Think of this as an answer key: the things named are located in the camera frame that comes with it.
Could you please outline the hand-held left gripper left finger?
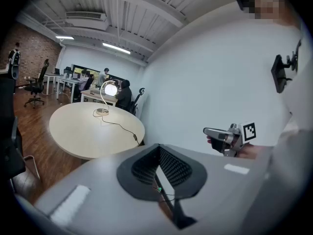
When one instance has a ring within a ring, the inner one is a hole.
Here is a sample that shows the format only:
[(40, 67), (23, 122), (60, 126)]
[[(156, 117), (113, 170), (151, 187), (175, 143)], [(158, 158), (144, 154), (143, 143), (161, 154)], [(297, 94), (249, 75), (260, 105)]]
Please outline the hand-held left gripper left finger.
[(90, 189), (67, 229), (79, 235), (176, 235), (178, 229), (157, 202), (133, 198), (119, 184), (116, 170), (139, 146), (90, 160), (46, 190), (35, 207), (46, 215), (76, 186)]

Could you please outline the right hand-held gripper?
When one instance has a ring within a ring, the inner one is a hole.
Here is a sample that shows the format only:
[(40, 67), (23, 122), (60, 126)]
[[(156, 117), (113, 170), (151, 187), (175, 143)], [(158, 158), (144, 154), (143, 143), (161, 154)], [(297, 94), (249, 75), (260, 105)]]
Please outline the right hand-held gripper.
[(212, 148), (226, 157), (236, 157), (246, 144), (256, 138), (254, 122), (233, 123), (228, 131), (206, 127), (203, 133), (211, 138)]

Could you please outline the person's right hand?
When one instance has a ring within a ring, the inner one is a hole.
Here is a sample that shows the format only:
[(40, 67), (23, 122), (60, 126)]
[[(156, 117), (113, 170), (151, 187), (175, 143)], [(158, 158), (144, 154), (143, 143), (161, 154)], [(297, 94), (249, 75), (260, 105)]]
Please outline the person's right hand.
[(243, 159), (252, 159), (254, 160), (259, 151), (262, 149), (261, 146), (258, 145), (252, 145), (247, 143), (242, 147), (242, 149), (238, 152), (237, 157), (238, 158), (243, 158)]

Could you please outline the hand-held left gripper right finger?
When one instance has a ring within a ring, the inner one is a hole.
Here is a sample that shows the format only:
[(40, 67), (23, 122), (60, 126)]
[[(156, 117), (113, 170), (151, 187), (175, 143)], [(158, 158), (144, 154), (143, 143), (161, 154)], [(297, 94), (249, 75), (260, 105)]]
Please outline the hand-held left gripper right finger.
[(175, 187), (171, 220), (157, 218), (158, 235), (253, 235), (250, 209), (266, 180), (271, 151), (255, 160), (195, 152), (172, 145), (160, 149), (187, 166)]

